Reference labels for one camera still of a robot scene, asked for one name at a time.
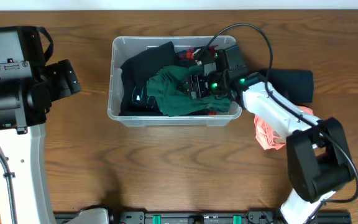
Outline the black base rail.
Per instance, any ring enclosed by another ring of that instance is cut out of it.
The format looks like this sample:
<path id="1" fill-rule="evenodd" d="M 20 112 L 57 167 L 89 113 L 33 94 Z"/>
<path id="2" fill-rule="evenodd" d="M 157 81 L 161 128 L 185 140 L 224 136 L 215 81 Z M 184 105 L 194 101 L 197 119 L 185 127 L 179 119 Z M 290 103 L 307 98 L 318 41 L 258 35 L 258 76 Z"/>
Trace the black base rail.
<path id="1" fill-rule="evenodd" d="M 244 213 L 151 213 L 145 210 L 113 211 L 104 206 L 92 206 L 77 213 L 54 214 L 57 224 L 279 224 L 286 223 L 279 210 L 256 209 Z"/>

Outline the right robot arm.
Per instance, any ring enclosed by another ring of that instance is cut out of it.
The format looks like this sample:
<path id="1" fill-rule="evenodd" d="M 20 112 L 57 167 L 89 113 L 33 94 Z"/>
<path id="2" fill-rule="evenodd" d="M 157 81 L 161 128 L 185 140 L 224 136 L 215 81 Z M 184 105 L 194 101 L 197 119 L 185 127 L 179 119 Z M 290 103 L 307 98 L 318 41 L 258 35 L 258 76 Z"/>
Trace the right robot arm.
<path id="1" fill-rule="evenodd" d="M 262 118 L 287 145 L 292 191 L 280 213 L 285 223 L 311 223 L 348 182 L 358 182 L 341 123 L 322 120 L 294 105 L 269 82 L 270 71 L 249 73 L 237 45 L 197 47 L 188 52 L 204 74 L 182 87 L 192 98 L 227 98 Z"/>

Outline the black garment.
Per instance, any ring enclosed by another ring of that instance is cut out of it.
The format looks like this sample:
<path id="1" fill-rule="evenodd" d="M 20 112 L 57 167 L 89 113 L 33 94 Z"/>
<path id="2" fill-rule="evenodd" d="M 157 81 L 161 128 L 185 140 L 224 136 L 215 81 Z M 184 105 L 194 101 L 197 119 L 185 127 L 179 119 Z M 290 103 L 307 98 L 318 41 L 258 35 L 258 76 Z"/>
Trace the black garment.
<path id="1" fill-rule="evenodd" d="M 124 96 L 120 116 L 159 116 L 154 97 L 147 94 L 147 80 L 166 66 L 175 65 L 177 56 L 172 42 L 147 49 L 126 60 L 121 66 Z"/>

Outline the red navy plaid garment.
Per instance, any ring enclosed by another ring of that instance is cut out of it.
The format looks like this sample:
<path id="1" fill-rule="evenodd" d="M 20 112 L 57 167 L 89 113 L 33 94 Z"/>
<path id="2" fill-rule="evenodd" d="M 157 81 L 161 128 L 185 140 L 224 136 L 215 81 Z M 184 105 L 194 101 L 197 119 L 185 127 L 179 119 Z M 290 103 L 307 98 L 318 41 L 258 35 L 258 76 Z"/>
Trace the red navy plaid garment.
<path id="1" fill-rule="evenodd" d="M 196 63 L 193 58 L 193 52 L 196 49 L 200 49 L 200 48 L 202 48 L 202 47 L 192 47 L 192 48 L 182 50 L 179 53 L 177 53 L 177 56 L 180 59 L 180 62 L 187 63 L 189 66 L 191 66 L 192 62 Z"/>

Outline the pink printed garment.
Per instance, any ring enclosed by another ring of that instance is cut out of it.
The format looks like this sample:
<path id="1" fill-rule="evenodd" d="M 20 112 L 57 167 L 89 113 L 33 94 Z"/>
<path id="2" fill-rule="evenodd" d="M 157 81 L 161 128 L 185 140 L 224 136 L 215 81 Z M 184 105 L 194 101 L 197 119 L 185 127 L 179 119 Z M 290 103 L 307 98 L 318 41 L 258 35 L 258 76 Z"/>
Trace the pink printed garment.
<path id="1" fill-rule="evenodd" d="M 265 150 L 278 150 L 295 131 L 311 128 L 280 106 L 257 106 L 252 112 L 255 114 L 255 138 Z"/>

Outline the dark navy garment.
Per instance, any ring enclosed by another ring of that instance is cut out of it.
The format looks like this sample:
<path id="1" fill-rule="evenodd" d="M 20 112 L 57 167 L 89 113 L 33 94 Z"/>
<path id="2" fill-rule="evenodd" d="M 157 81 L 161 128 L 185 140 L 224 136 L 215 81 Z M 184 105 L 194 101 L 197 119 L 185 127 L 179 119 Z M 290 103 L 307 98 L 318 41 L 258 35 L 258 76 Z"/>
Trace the dark navy garment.
<path id="1" fill-rule="evenodd" d="M 314 75 L 311 70 L 271 69 L 268 81 L 293 104 L 313 102 Z"/>

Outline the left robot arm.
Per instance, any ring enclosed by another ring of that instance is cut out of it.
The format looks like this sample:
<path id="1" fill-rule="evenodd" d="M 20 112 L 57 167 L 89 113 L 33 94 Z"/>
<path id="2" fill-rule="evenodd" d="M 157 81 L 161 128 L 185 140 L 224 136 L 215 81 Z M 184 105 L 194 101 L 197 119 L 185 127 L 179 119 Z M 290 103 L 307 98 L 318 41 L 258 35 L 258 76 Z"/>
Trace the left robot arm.
<path id="1" fill-rule="evenodd" d="M 2 223 L 55 223 L 45 170 L 45 123 L 52 102 L 81 90 L 69 60 L 0 64 Z"/>

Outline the clear plastic storage container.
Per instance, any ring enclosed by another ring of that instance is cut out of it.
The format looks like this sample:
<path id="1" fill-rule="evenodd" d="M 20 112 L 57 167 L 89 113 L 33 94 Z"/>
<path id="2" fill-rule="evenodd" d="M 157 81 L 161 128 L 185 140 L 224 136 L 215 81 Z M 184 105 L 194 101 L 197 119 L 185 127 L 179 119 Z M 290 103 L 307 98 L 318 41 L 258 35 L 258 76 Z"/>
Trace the clear plastic storage container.
<path id="1" fill-rule="evenodd" d="M 120 116 L 124 87 L 121 65 L 129 58 L 171 41 L 175 51 L 206 45 L 211 36 L 119 36 L 112 42 L 111 74 L 107 114 L 127 127 L 143 126 L 225 126 L 240 117 L 242 108 L 233 102 L 227 113 L 208 116 Z"/>

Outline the dark green garment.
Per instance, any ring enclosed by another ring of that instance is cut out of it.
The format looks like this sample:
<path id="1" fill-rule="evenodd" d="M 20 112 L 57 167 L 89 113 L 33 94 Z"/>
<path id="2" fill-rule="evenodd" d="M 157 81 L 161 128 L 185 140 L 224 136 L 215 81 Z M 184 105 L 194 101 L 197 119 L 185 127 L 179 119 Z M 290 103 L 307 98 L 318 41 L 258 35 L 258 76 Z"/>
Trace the dark green garment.
<path id="1" fill-rule="evenodd" d="M 227 98 L 217 99 L 213 95 L 193 99 L 178 89 L 190 75 L 202 75 L 200 66 L 189 68 L 169 65 L 161 68 L 157 74 L 147 80 L 147 94 L 155 98 L 161 113 L 167 116 L 181 116 L 201 110 L 225 113 L 229 111 L 231 101 Z"/>

